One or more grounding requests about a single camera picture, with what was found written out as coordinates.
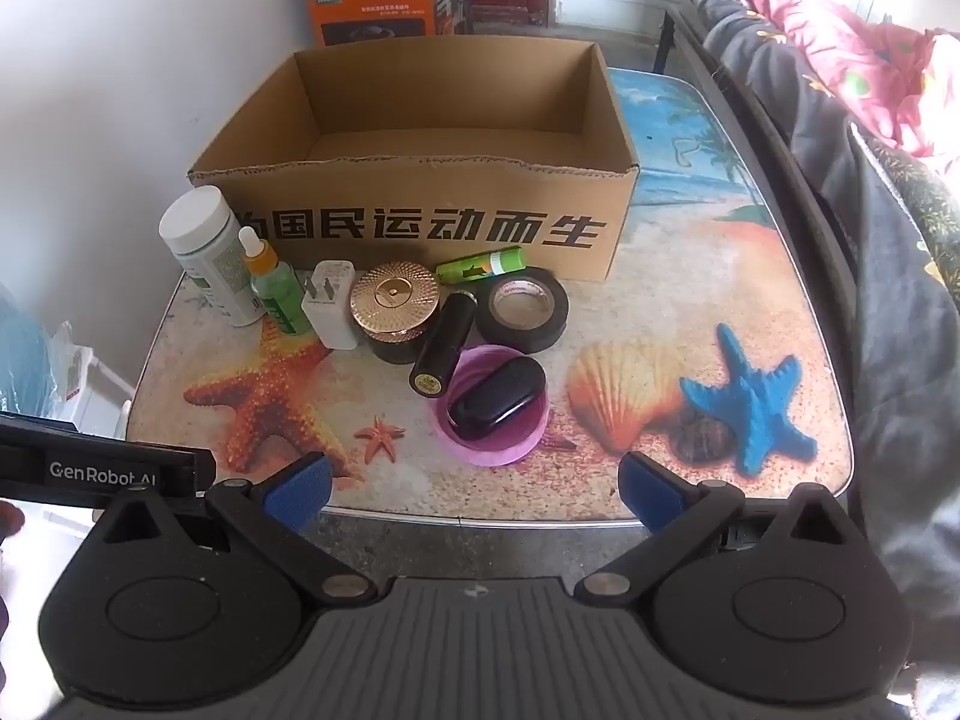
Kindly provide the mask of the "pink plastic lid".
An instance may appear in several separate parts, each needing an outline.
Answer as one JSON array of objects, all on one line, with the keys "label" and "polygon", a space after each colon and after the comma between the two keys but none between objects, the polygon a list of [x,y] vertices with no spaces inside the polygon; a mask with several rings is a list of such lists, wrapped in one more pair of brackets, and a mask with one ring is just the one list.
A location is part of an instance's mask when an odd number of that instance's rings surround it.
[{"label": "pink plastic lid", "polygon": [[537,447],[547,429],[548,406],[547,387],[539,385],[535,397],[529,405],[519,410],[519,415],[510,416],[505,424],[496,426],[487,437],[467,440],[459,437],[452,427],[448,411],[452,402],[465,394],[472,385],[493,374],[496,369],[508,362],[519,359],[534,364],[535,359],[521,355],[516,349],[496,344],[480,344],[467,349],[460,356],[459,364],[452,376],[448,393],[438,400],[430,401],[430,422],[433,433],[449,454],[465,461],[469,465],[482,468],[511,465],[523,460]]}]

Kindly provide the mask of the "white power adapter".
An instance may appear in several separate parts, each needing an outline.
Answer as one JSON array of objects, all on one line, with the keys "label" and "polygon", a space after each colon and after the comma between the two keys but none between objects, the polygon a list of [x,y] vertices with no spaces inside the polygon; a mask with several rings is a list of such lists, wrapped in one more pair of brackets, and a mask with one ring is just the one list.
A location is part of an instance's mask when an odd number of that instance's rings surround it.
[{"label": "white power adapter", "polygon": [[350,310],[355,267],[349,260],[323,260],[304,282],[302,312],[325,348],[352,351],[359,330]]}]

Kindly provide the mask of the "black cylindrical tube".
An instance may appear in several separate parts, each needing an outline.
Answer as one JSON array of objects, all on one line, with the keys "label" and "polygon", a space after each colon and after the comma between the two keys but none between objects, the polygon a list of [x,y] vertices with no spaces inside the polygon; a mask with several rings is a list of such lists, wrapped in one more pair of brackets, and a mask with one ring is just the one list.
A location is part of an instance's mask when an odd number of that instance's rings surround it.
[{"label": "black cylindrical tube", "polygon": [[420,397],[439,398],[448,390],[475,314],[477,298],[470,291],[455,291],[444,301],[410,372],[410,387]]}]

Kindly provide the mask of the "black oval case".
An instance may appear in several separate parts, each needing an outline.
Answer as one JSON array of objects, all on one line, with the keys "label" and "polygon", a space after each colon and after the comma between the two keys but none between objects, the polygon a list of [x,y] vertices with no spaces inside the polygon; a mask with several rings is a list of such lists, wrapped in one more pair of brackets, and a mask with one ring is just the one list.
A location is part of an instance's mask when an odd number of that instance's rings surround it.
[{"label": "black oval case", "polygon": [[532,358],[511,358],[471,383],[448,406],[452,432],[464,440],[486,439],[527,411],[544,394],[547,379]]}]

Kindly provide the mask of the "green dropper bottle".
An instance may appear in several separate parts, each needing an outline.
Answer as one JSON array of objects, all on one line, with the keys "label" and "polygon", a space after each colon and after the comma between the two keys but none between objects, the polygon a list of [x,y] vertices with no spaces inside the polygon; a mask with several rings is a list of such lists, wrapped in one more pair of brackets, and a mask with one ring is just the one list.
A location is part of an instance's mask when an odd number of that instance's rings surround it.
[{"label": "green dropper bottle", "polygon": [[288,335],[308,333],[311,324],[302,310],[304,291],[296,271],[278,258],[274,248],[252,226],[241,227],[238,239],[245,268],[251,275],[252,291],[270,319]]}]

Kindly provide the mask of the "gold lid black jar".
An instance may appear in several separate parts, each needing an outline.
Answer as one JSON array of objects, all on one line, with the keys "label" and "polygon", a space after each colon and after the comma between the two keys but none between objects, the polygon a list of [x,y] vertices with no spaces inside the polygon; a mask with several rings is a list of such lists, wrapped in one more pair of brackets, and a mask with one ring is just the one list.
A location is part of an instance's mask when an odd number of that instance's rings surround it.
[{"label": "gold lid black jar", "polygon": [[381,361],[412,364],[438,310],[438,281],[420,263],[384,263],[356,278],[348,305]]}]

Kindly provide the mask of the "black tape roll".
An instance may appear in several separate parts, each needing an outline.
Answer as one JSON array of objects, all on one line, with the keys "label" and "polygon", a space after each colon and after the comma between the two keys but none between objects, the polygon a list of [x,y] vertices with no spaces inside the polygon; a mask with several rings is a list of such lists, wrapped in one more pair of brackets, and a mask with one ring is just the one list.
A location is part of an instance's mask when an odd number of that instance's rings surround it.
[{"label": "black tape roll", "polygon": [[531,266],[483,281],[477,291],[477,332],[489,344],[534,355],[566,330],[569,298],[548,270]]}]

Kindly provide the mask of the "white supplement bottle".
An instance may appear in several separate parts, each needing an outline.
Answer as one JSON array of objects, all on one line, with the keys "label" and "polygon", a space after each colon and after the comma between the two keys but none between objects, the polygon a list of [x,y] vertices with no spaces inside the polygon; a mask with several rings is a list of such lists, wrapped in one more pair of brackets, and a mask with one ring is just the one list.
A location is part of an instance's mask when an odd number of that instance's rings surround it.
[{"label": "white supplement bottle", "polygon": [[214,185],[185,192],[158,224],[160,238],[189,280],[233,327],[247,327],[265,314],[245,268],[240,229],[235,213]]}]

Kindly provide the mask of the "green lip balm stick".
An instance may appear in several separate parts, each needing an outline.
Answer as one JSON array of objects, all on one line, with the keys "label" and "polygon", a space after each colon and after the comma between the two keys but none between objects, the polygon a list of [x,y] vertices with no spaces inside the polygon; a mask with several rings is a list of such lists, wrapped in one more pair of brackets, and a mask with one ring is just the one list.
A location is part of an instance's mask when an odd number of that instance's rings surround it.
[{"label": "green lip balm stick", "polygon": [[434,274],[441,284],[460,284],[516,273],[526,266],[524,250],[510,247],[441,263],[434,269]]}]

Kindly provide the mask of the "blue water jug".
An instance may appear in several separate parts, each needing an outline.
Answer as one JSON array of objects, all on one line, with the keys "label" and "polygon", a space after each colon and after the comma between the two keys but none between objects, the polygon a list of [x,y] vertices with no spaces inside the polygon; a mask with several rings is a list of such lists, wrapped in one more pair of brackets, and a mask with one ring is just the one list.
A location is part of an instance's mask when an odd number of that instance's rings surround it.
[{"label": "blue water jug", "polygon": [[20,309],[7,288],[0,298],[2,410],[45,418],[55,410],[55,377],[46,330]]}]

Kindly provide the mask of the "white plastic bag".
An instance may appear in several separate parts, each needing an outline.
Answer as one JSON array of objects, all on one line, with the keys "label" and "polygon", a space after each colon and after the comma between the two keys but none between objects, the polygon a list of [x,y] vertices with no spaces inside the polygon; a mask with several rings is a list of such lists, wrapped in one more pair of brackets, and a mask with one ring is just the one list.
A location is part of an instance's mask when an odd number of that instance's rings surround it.
[{"label": "white plastic bag", "polygon": [[135,388],[98,358],[93,348],[73,339],[64,322],[50,339],[55,379],[52,417],[80,433],[123,439]]}]

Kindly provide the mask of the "grey bedding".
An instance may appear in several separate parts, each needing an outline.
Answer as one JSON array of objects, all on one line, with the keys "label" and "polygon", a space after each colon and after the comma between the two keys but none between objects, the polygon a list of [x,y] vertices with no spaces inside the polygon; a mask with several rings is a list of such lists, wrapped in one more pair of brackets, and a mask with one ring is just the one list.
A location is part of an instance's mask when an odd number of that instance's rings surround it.
[{"label": "grey bedding", "polygon": [[745,0],[685,0],[704,47],[793,153],[856,280],[851,421],[866,533],[916,614],[958,610],[958,312],[893,175],[921,164],[872,138]]}]

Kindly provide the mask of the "brown cardboard box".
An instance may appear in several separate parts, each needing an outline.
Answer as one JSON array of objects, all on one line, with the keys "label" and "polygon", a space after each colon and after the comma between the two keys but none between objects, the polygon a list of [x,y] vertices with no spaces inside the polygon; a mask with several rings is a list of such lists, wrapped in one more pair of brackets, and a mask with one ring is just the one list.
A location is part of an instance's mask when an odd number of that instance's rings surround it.
[{"label": "brown cardboard box", "polygon": [[640,160],[596,44],[400,37],[290,55],[189,169],[291,265],[510,247],[607,277]]}]

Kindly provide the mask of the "pink floral blanket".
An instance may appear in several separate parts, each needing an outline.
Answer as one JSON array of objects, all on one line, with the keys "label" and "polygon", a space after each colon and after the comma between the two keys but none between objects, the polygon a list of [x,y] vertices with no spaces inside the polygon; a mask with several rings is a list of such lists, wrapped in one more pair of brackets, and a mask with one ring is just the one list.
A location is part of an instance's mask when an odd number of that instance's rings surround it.
[{"label": "pink floral blanket", "polygon": [[940,174],[958,167],[958,36],[869,23],[823,0],[748,0],[882,143]]}]

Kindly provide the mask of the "black metal bed frame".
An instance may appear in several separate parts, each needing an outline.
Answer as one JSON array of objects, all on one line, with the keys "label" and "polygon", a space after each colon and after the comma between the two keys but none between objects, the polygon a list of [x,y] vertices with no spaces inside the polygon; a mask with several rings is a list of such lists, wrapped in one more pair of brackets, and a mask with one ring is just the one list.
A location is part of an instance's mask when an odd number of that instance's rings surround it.
[{"label": "black metal bed frame", "polygon": [[775,218],[820,328],[839,396],[844,408],[851,410],[856,280],[846,250],[763,104],[706,50],[704,29],[697,18],[675,8],[665,12],[652,70],[662,75],[672,50],[678,50],[690,65],[695,86]]}]

